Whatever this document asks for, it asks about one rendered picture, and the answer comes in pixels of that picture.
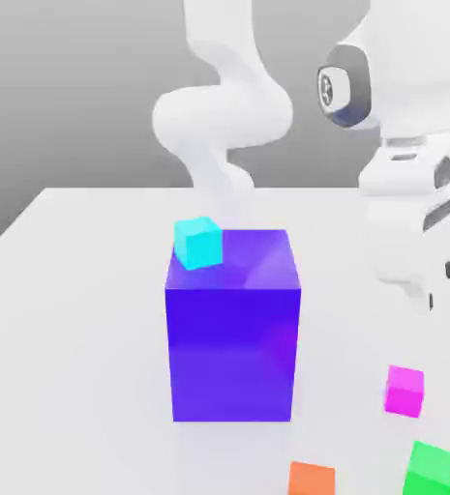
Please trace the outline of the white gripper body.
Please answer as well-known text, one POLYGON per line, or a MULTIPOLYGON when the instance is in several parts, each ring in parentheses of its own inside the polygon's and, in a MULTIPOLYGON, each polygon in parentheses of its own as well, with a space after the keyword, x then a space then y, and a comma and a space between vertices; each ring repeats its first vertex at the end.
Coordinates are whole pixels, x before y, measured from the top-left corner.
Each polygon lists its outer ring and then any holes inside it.
POLYGON ((450 188, 430 196, 366 199, 376 277, 388 284, 434 284, 450 262, 450 188))

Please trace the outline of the small magenta cube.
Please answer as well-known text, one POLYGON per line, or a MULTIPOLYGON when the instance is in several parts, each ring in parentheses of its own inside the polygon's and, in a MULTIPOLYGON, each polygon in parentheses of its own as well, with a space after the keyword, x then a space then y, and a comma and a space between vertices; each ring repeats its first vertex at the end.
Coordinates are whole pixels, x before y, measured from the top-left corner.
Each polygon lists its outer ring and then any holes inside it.
POLYGON ((425 394, 425 374, 421 370, 390 365, 385 387, 384 410, 419 418, 425 394))

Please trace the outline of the small green cube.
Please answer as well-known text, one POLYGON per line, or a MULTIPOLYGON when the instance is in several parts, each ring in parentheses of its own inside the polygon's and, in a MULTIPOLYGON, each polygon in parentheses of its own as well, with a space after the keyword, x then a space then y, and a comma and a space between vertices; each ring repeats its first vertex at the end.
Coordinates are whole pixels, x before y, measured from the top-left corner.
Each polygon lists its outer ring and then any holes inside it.
POLYGON ((403 495, 450 495, 450 451, 415 441, 403 495))

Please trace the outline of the small cyan cube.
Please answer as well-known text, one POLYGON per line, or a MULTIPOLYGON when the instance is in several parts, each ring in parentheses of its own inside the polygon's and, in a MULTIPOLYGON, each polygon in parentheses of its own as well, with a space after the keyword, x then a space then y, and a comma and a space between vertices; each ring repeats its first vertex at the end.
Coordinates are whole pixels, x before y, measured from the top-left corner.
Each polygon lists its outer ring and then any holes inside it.
POLYGON ((174 252, 188 271, 223 263, 223 230, 209 217, 174 223, 174 252))

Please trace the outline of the small orange cube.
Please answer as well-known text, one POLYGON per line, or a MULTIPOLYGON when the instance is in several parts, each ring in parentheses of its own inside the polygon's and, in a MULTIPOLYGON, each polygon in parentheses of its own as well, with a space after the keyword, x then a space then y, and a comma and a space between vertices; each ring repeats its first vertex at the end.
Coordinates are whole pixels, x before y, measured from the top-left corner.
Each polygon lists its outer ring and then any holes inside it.
POLYGON ((287 495, 335 495, 335 469, 292 461, 287 495))

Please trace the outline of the large purple box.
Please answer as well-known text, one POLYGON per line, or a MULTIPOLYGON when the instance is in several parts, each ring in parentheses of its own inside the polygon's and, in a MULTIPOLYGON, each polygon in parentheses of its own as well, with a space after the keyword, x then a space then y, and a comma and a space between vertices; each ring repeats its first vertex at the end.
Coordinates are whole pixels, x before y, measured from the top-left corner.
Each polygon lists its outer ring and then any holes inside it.
POLYGON ((224 261, 170 259, 165 314, 177 422, 291 418, 301 284, 283 230, 227 230, 224 261))

